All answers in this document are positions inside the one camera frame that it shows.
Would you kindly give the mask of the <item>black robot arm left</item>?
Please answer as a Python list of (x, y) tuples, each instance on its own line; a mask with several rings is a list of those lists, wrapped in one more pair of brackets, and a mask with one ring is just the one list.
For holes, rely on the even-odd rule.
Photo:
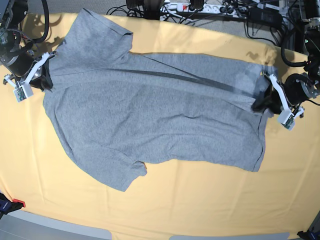
[[(280, 55), (282, 61), (289, 67), (303, 68), (305, 73), (293, 73), (285, 82), (276, 80), (264, 92), (263, 98), (257, 99), (252, 105), (252, 110), (262, 112), (270, 109), (279, 115), (285, 109), (297, 114), (303, 102), (311, 102), (316, 106), (320, 104), (313, 101), (320, 95), (320, 2), (318, 0), (304, 0), (305, 11), (304, 27), (295, 25), (284, 37)], [(286, 58), (285, 43), (295, 33), (301, 32), (304, 46), (308, 52), (307, 60), (291, 62)]]

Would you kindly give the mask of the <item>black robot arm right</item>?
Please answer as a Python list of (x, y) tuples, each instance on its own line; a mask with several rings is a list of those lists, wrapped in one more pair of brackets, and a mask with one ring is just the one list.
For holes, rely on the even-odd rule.
[(44, 32), (39, 38), (31, 38), (19, 29), (28, 12), (26, 0), (2, 0), (0, 2), (0, 64), (10, 74), (3, 78), (3, 84), (19, 89), (23, 84), (44, 90), (53, 88), (49, 60), (56, 52), (46, 52), (35, 57), (32, 48), (43, 43), (49, 33), (49, 8), (43, 0)]

